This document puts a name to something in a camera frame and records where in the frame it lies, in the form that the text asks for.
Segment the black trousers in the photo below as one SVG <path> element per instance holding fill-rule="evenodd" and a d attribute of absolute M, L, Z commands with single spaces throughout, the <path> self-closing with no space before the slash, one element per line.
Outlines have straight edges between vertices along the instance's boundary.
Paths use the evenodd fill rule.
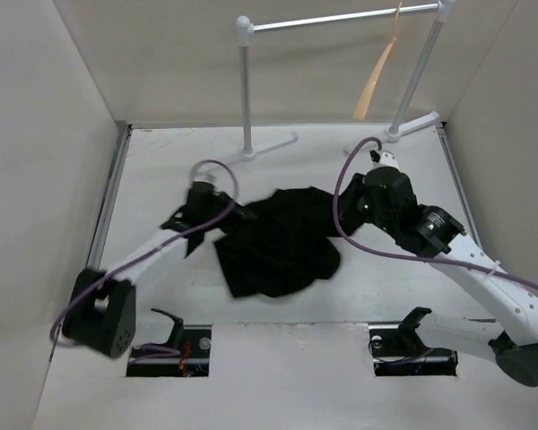
<path fill-rule="evenodd" d="M 245 209 L 256 218 L 225 228 L 214 242 L 232 297 L 286 297 L 337 273 L 342 257 L 331 241 L 339 236 L 331 193 L 277 189 Z"/>

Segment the beige wooden hanger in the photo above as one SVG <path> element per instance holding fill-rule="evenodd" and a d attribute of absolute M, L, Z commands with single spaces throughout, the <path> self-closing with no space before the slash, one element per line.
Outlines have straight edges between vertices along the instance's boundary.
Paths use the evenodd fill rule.
<path fill-rule="evenodd" d="M 398 40 L 398 35 L 397 35 L 398 20 L 401 14 L 402 7 L 403 7 L 403 2 L 400 2 L 398 6 L 396 7 L 391 38 L 388 41 L 381 56 L 377 60 L 377 63 L 375 64 L 372 72 L 370 73 L 367 79 L 365 86 L 362 89 L 360 98 L 352 113 L 352 119 L 354 121 L 363 122 L 367 116 L 371 100 L 373 98 L 373 95 L 377 87 L 377 83 L 380 79 L 383 69 L 385 68 L 386 61 L 391 55 L 391 52 L 393 51 L 395 44 L 397 43 L 397 40 Z"/>

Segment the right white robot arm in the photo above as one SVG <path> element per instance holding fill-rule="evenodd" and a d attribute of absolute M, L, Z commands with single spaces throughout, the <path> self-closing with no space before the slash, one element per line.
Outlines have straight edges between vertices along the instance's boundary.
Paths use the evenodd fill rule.
<path fill-rule="evenodd" d="M 538 386 L 538 296 L 512 279 L 438 206 L 418 203 L 395 156 L 372 150 L 373 168 L 356 174 L 338 199 L 342 221 L 372 224 L 406 252 L 445 274 L 492 316 L 491 322 L 456 319 L 416 307 L 398 327 L 408 354 L 429 348 L 464 352 L 495 363 L 512 380 Z"/>

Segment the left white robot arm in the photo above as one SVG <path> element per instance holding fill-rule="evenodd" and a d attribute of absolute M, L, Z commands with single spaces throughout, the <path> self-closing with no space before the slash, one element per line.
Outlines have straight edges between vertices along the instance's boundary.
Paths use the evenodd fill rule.
<path fill-rule="evenodd" d="M 136 294 L 175 262 L 187 258 L 205 234 L 225 233 L 257 219 L 211 183 L 194 181 L 185 204 L 147 242 L 107 270 L 83 269 L 61 315 L 61 334 L 105 357 L 121 357 L 135 337 Z"/>

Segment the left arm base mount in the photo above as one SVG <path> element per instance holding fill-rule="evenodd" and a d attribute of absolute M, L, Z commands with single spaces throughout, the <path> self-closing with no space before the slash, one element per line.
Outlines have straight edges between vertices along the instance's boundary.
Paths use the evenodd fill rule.
<path fill-rule="evenodd" d="M 189 325 L 173 347 L 133 348 L 126 377 L 208 377 L 212 352 L 212 326 Z"/>

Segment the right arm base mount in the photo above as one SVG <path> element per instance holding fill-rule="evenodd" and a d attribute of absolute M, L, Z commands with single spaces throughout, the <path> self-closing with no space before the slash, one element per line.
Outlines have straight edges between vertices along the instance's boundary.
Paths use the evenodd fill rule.
<path fill-rule="evenodd" d="M 419 340 L 402 337 L 396 322 L 372 323 L 368 329 L 368 350 L 375 376 L 456 376 L 455 351 L 428 348 Z"/>

